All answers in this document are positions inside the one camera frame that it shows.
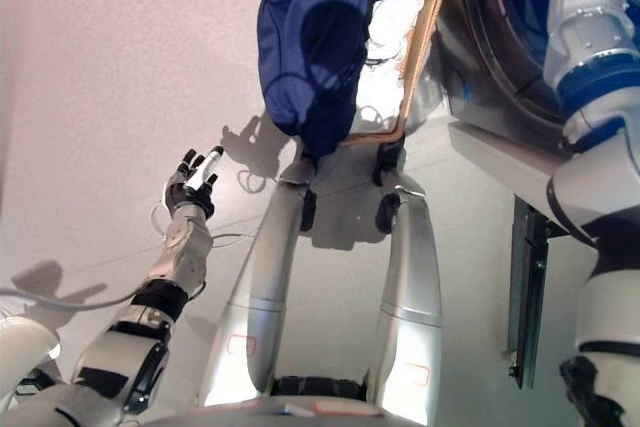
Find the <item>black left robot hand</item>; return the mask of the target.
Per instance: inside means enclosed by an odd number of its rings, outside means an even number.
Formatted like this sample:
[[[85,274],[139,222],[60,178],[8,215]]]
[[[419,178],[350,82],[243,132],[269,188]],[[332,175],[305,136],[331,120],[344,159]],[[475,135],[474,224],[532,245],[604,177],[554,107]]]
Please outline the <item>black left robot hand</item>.
[[[173,219],[176,212],[185,206],[196,206],[206,220],[215,212],[212,201],[213,185],[218,179],[215,167],[224,155],[220,145],[206,155],[189,149],[169,177],[163,188],[162,204]]]

